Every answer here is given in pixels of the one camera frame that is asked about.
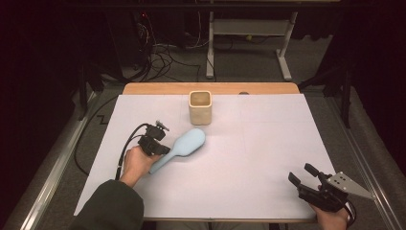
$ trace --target human hand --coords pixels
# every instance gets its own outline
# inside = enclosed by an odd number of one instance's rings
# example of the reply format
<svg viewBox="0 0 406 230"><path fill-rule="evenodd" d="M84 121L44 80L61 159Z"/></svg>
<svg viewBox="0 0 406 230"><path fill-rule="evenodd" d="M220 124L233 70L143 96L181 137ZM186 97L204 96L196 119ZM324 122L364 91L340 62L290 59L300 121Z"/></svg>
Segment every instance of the human hand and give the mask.
<svg viewBox="0 0 406 230"><path fill-rule="evenodd" d="M131 188L134 187L137 181L148 173L152 164L160 157L160 155L146 155L139 146L129 149L125 153L124 173L120 181Z"/></svg>
<svg viewBox="0 0 406 230"><path fill-rule="evenodd" d="M342 208L336 213L326 212L320 208L310 204L310 207L316 212L317 221L322 226L323 230L345 230L347 229L347 221L349 213Z"/></svg>

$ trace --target wooden table edge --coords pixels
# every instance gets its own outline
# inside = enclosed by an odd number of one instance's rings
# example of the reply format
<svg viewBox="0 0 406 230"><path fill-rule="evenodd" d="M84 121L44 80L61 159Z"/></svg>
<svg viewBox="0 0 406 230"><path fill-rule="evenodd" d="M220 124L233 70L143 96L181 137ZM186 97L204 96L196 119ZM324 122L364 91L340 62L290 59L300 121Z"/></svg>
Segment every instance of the wooden table edge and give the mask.
<svg viewBox="0 0 406 230"><path fill-rule="evenodd" d="M194 90L212 94L300 94L292 82L132 82L124 95L184 95Z"/></svg>

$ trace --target sleeve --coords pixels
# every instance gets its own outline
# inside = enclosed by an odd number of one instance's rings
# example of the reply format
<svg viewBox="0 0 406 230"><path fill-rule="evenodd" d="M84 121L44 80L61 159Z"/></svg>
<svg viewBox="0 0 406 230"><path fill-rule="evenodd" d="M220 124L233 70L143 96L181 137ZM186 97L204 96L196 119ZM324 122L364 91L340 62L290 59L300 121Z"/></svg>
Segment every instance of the sleeve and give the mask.
<svg viewBox="0 0 406 230"><path fill-rule="evenodd" d="M70 230L141 229L144 202L121 181L109 180L99 186L84 204Z"/></svg>

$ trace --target light blue spoon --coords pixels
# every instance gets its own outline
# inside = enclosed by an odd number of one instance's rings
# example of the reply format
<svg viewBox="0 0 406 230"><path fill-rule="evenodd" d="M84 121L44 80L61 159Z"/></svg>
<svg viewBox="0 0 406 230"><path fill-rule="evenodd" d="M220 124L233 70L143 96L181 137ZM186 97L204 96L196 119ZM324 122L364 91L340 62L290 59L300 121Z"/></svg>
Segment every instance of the light blue spoon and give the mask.
<svg viewBox="0 0 406 230"><path fill-rule="evenodd" d="M173 144L173 148L168 154L164 155L155 162L149 173L153 174L167 164L174 156L187 156L203 145L206 140L206 135L199 128L191 129L178 137Z"/></svg>

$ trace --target table surface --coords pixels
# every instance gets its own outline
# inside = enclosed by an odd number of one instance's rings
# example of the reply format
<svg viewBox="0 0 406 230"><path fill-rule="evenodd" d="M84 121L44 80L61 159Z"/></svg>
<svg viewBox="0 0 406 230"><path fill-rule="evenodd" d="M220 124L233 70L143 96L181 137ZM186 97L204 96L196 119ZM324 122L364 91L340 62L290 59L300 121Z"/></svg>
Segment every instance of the table surface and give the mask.
<svg viewBox="0 0 406 230"><path fill-rule="evenodd" d="M161 143L169 147L193 128L186 106L193 90L214 95L213 121L199 126L206 142L191 156L172 159L137 183L134 190L144 199L145 219L314 221L314 212L298 198L287 176L293 172L305 185L317 188L319 181L304 170L305 163L323 172L334 169L304 95L290 82L128 84L76 213L98 185L114 177L117 150L141 121L151 124L163 117L170 132Z"/></svg>

